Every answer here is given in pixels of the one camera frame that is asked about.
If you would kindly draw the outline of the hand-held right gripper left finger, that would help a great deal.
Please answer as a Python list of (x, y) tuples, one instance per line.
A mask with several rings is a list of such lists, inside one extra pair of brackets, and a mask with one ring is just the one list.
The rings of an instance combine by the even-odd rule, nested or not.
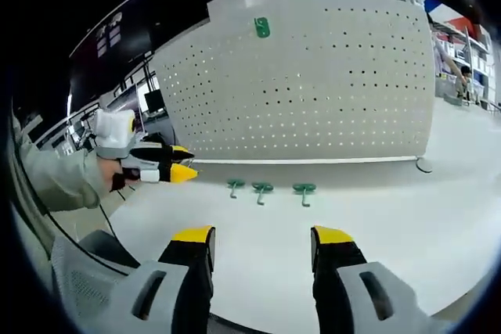
[(132, 270), (84, 333), (205, 333), (214, 288), (215, 227), (176, 234), (158, 260)]

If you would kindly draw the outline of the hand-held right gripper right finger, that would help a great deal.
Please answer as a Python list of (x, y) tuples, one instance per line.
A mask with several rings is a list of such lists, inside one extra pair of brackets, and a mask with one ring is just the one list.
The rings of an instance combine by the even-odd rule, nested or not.
[(339, 229), (314, 226), (312, 295), (321, 333), (447, 333), (425, 314), (414, 290), (379, 262), (369, 262)]

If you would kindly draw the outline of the person's left hand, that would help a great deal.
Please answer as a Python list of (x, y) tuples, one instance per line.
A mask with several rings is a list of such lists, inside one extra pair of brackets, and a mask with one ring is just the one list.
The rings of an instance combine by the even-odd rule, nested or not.
[(99, 156), (97, 157), (97, 164), (103, 176), (105, 186), (107, 190), (110, 191), (113, 186), (114, 175), (122, 174), (121, 164), (117, 160), (103, 159)]

